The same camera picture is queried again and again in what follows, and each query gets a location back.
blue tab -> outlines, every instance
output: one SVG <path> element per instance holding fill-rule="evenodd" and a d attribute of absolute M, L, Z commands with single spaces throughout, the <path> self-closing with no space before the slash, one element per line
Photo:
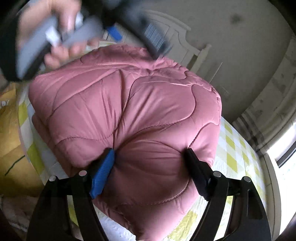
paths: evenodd
<path fill-rule="evenodd" d="M 95 199 L 98 195 L 100 195 L 103 191 L 109 173 L 114 165 L 115 161 L 115 152 L 113 149 L 110 149 L 109 153 L 102 161 L 102 164 L 97 171 L 97 173 L 93 176 L 92 186 L 89 192 L 92 199 Z"/>
<path fill-rule="evenodd" d="M 107 31 L 112 36 L 112 38 L 114 38 L 114 40 L 116 42 L 119 42 L 119 41 L 122 40 L 122 36 L 121 36 L 121 34 L 119 33 L 119 31 L 117 30 L 117 28 L 115 26 L 108 27 Z"/>

bolt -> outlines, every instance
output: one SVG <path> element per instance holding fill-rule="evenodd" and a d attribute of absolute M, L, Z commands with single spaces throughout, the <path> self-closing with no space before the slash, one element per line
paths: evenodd
<path fill-rule="evenodd" d="M 84 177 L 87 174 L 86 170 L 80 171 L 79 176 Z"/>
<path fill-rule="evenodd" d="M 57 179 L 56 176 L 51 176 L 51 177 L 49 178 L 49 181 L 50 181 L 50 182 L 54 182 L 56 179 Z"/>
<path fill-rule="evenodd" d="M 247 177 L 247 176 L 244 177 L 244 180 L 245 180 L 246 182 L 248 182 L 248 183 L 251 181 L 251 179 L 250 179 L 249 177 Z"/>
<path fill-rule="evenodd" d="M 215 177 L 221 177 L 222 176 L 221 172 L 218 172 L 218 171 L 214 171 L 213 175 Z"/>

black clip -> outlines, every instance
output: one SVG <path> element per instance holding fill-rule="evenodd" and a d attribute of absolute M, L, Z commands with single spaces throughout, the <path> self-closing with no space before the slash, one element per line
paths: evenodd
<path fill-rule="evenodd" d="M 84 241 L 108 241 L 89 195 L 87 171 L 59 180 L 50 177 L 34 209 L 27 241 L 79 241 L 72 235 L 67 195 L 73 196 L 74 208 Z"/>
<path fill-rule="evenodd" d="M 233 196 L 231 214 L 219 241 L 271 241 L 270 228 L 259 194 L 249 177 L 226 178 L 200 161 L 190 148 L 184 159 L 197 191 L 207 207 L 190 241 L 213 241 L 221 222 L 227 196 Z"/>

gray handle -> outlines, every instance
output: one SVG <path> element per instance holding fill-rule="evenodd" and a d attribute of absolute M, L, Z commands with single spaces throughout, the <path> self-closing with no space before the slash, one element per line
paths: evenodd
<path fill-rule="evenodd" d="M 36 65 L 34 69 L 36 69 L 35 72 L 37 73 L 39 66 L 43 62 L 45 54 L 48 53 L 45 53 L 43 50 L 49 44 L 46 39 L 46 31 L 52 26 L 55 29 L 58 28 L 58 19 L 56 16 L 51 16 L 46 19 L 42 25 L 35 30 L 32 37 L 18 52 L 16 71 L 19 79 L 22 80 L 26 76 L 27 71 L 32 67 L 32 65 Z M 90 40 L 94 37 L 102 35 L 103 27 L 101 21 L 97 17 L 91 16 L 87 18 L 83 22 L 83 25 L 75 30 L 69 38 L 62 43 L 62 45 L 70 47 L 74 43 Z"/>

bed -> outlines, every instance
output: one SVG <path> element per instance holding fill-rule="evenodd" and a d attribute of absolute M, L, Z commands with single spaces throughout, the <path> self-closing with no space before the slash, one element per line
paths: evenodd
<path fill-rule="evenodd" d="M 149 18 L 163 30 L 165 36 L 173 43 L 173 48 L 168 56 L 196 73 L 205 61 L 211 45 L 208 44 L 204 49 L 198 50 L 186 41 L 186 32 L 190 31 L 190 27 L 163 13 L 156 11 L 148 11 L 147 13 Z M 133 36 L 120 27 L 119 29 L 123 35 L 124 43 L 139 45 L 139 42 Z M 113 44 L 108 33 L 105 33 L 104 38 L 106 41 L 102 41 L 100 46 Z M 18 117 L 20 138 L 26 156 L 43 183 L 46 183 L 51 175 L 66 178 L 67 175 L 55 156 L 35 130 L 31 120 L 33 114 L 34 109 L 28 99 L 28 85 L 24 85 L 18 94 Z M 223 118 L 221 119 L 220 136 L 213 170 L 218 170 L 226 177 L 234 179 L 241 179 L 243 176 L 251 177 L 266 208 L 266 191 L 260 160 L 250 145 Z M 74 223 L 77 223 L 73 203 L 71 199 L 68 201 L 71 219 Z M 228 197 L 216 239 L 224 236 L 231 211 L 231 203 L 232 197 Z M 189 240 L 201 219 L 206 205 L 207 202 L 202 197 L 199 197 L 180 224 L 165 240 Z M 128 230 L 115 223 L 98 209 L 96 209 L 96 212 L 110 240 L 135 240 L 135 236 Z"/>

